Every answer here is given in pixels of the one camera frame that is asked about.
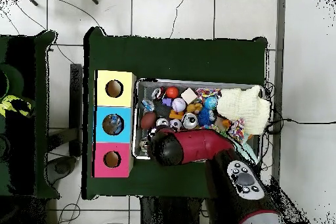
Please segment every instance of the orange ball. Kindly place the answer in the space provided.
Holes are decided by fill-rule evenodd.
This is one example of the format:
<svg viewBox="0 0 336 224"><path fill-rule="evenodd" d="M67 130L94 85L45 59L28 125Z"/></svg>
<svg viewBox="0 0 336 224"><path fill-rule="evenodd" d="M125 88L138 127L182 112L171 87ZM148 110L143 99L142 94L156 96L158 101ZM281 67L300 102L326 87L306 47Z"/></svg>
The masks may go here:
<svg viewBox="0 0 336 224"><path fill-rule="evenodd" d="M179 96L179 90L176 87L169 87L165 91L165 95L170 99L175 99Z"/></svg>

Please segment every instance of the yellow toy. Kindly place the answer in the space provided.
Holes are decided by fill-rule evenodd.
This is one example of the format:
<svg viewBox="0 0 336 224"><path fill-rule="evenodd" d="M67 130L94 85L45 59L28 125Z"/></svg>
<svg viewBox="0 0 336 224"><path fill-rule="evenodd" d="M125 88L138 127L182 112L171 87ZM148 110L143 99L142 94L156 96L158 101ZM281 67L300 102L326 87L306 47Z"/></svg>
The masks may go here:
<svg viewBox="0 0 336 224"><path fill-rule="evenodd" d="M14 95L7 95L2 103L0 103L0 115L6 117L6 110L19 111L21 115L28 116L32 110L32 106L29 102L15 97Z"/></svg>
<svg viewBox="0 0 336 224"><path fill-rule="evenodd" d="M186 107L187 113L194 113L198 114L203 108L203 105L201 103L191 103Z"/></svg>
<svg viewBox="0 0 336 224"><path fill-rule="evenodd" d="M176 113L173 109L171 110L171 113L169 114L169 118L171 119L178 119L181 120L184 115L184 112Z"/></svg>

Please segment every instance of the hole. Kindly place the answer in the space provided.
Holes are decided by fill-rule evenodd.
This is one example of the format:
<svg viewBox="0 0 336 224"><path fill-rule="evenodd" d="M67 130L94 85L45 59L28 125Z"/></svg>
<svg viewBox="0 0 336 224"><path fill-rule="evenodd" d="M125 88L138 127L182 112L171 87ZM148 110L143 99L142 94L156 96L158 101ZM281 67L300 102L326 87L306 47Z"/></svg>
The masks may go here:
<svg viewBox="0 0 336 224"><path fill-rule="evenodd" d="M104 163L109 168L116 168L120 165L121 157L119 152L111 151L104 155Z"/></svg>
<svg viewBox="0 0 336 224"><path fill-rule="evenodd" d="M123 131L123 118L117 114L107 115L102 121L103 130L109 135L118 135Z"/></svg>
<svg viewBox="0 0 336 224"><path fill-rule="evenodd" d="M106 84L105 91L109 97L120 97L123 93L123 84L118 80L111 80Z"/></svg>

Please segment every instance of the table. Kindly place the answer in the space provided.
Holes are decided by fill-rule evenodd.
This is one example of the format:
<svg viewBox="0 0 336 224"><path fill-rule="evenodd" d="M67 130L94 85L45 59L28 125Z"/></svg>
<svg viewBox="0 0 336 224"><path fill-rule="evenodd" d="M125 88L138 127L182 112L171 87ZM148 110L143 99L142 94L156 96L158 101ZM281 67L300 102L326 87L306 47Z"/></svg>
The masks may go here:
<svg viewBox="0 0 336 224"><path fill-rule="evenodd" d="M92 27L84 37L82 196L143 195L208 198L205 165L162 167L135 160L128 178L92 178L95 70L132 72L137 78L263 85L265 38L154 39L107 36Z"/></svg>

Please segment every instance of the white ball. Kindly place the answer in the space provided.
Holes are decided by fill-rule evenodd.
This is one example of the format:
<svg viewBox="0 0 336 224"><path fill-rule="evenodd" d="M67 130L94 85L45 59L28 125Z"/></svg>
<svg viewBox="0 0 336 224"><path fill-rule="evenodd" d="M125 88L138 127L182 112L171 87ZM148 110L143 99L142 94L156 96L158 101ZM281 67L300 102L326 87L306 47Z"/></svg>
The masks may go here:
<svg viewBox="0 0 336 224"><path fill-rule="evenodd" d="M184 109L186 109L186 102L184 99L178 97L177 99L173 100L171 107L173 107L175 112L182 112Z"/></svg>
<svg viewBox="0 0 336 224"><path fill-rule="evenodd" d="M174 119L174 120L171 120L171 121L169 122L169 126L170 126L170 127L174 127L174 128L176 128L177 130L180 130L180 128L182 127L182 123L181 123L180 120L178 120L178 119Z"/></svg>

